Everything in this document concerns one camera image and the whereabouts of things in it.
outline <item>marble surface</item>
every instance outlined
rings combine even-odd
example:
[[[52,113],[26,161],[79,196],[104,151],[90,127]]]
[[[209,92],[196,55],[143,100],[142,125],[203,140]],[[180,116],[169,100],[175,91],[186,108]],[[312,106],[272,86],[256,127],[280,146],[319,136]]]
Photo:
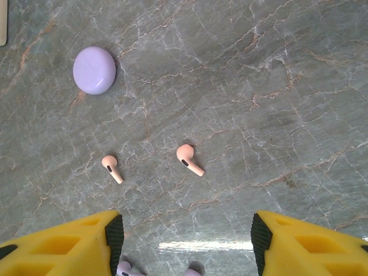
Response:
[[[9,0],[0,242],[117,209],[148,275],[243,276],[259,209],[367,238],[367,41],[364,0]],[[72,78],[91,45],[117,66],[100,96]]]

